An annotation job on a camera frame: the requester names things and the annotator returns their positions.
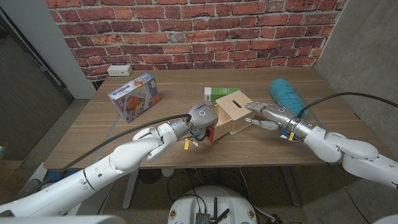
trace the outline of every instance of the green box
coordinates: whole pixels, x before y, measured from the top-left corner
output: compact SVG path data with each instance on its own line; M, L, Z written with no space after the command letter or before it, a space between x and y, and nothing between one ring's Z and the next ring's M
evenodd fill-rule
M205 102L215 102L223 96L241 90L240 88L205 87Z

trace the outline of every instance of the cable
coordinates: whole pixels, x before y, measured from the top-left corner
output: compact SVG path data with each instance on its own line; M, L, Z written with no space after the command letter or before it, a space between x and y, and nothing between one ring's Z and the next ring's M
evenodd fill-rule
M75 159L74 161L72 161L71 163L69 163L68 165L66 165L64 168L60 169L58 172L56 172L54 175L52 175L51 177L49 177L48 179L46 179L45 181L43 181L41 184L37 185L36 187L32 188L27 194L30 195L31 193L35 192L37 189L40 189L41 187L43 187L43 185L45 185L46 183L48 183L50 180L52 180L54 177L58 176L59 174L61 174L63 171L71 168L71 166L75 165L76 163L78 163L79 161L81 161L82 159L84 159L85 157L89 156L91 153L97 151L98 149L101 149L103 146L107 145L108 143L122 137L125 136L131 132L137 131L141 128L145 128L147 126L153 125L153 124L157 124L160 122L164 122L164 121L168 121L171 119L176 119L176 118L187 118L186 122L189 122L191 120L191 115L190 114L180 114L180 115L175 115L175 116L169 116L166 118L162 118L162 119L157 119L155 121L151 121L148 122L146 124L142 124L140 126L137 126L135 128L129 129L127 131L124 131L120 134L117 134L111 138L109 138L108 140L102 142L101 144L97 145L96 147L94 147L92 150L84 153L82 156L80 156L79 158Z
M397 104L397 103L394 103L394 102L392 102L392 101L389 101L389 100L380 98L380 97L378 97L378 96L373 96L373 95L369 95L369 94L365 94L365 93L344 92L344 93L336 93L336 94L327 96L327 97L325 97L325 98L322 98L322 99L320 99L320 100L317 100L317 101L315 101L315 102L313 102L313 103L310 103L309 105L307 105L306 107L304 107L302 110L300 110L300 112L299 112L298 115L297 115L297 118L298 118L298 119L301 119L301 117L302 117L303 114L304 114L304 111L306 111L306 110L307 110L308 108L310 108L311 106L317 105L317 104L319 104L319 103L321 103L321 102L323 102L323 101L325 101L325 100L329 100L330 98L333 98L333 97L336 97L336 96L344 96L344 95L364 96L364 97L368 97L368 98L372 98L372 99L375 99L375 100L379 100L379 101L388 103L388 104L390 104L390 105L395 106L396 108L398 108L398 104Z
M242 173L242 170L241 170L240 167L239 167L239 171L241 172L241 175L242 175L242 178L243 178L243 181L244 181L244 185L246 186L246 189L248 190L248 196L249 196L249 201L250 201L251 205L252 205L258 212L260 212L261 214L268 216L268 217L271 218L272 220L275 220L274 217L272 217L272 216L268 215L267 213L261 211L259 208L257 208L257 207L253 204L253 202L251 201L251 198L250 198L250 193L249 193L248 184L246 183L246 179L244 178L243 173Z
M342 186L343 186L344 189L346 190L346 192L347 192L347 194L348 194L348 196L349 196L349 199L351 199L351 201L353 202L353 204L354 204L355 208L357 209L357 211L359 212L359 214L361 214L361 216L365 219L365 221L366 221L368 224L371 224L371 223L368 221L368 219L367 219L367 218L362 214L362 212L359 210L358 206L356 206L356 204L355 204L355 202L354 202L354 199L352 198L351 194L348 192L348 190L347 190L345 184L344 184L344 183L340 180L340 178L337 176L337 174L335 173L335 171L333 170L333 168L331 167L331 165L330 165L328 162L326 162L326 163L329 165L329 168L331 169L331 172L333 173L333 175L338 179L338 181L340 181L340 183L342 184Z

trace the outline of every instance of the red brick wall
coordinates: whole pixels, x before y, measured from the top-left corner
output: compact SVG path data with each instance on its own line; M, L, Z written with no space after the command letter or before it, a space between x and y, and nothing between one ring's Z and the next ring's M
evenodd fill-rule
M346 0L45 0L89 80L134 70L312 66Z

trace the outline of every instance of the wooden table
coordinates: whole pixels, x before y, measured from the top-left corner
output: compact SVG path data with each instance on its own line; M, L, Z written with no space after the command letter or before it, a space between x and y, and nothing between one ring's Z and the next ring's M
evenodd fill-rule
M107 135L114 136L155 119L187 113L191 105L203 101L205 87L240 87L253 101L267 103L274 103L269 93L269 85L275 78L288 80L307 104L335 93L313 68L147 71L155 77L161 101L131 123L116 119L118 112L108 93L144 72L133 71L129 77L108 77L47 158L45 168L62 168L103 142ZM314 125L322 125L327 131L344 134L347 138L369 142L381 154L392 157L387 147L342 98L333 98L312 107L306 120ZM115 140L101 154L95 152L72 168L82 169L91 165L96 156L107 156L118 145L131 141L133 135L134 133L128 134ZM233 136L228 134L214 143L203 141L199 147L191 145L188 150L183 150L184 142L178 142L156 161L149 164L143 162L141 169L325 164L302 142L289 142L279 136L278 131L250 126Z

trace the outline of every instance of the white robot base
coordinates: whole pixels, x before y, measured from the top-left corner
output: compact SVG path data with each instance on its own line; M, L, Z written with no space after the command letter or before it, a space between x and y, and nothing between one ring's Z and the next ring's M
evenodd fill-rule
M206 208L200 198L198 198L198 205L197 198L190 190L184 194L186 196L181 196L173 203L168 224L257 224L253 206L237 192L221 186L201 186L195 188L195 192L203 199ZM197 214L199 206L203 214Z

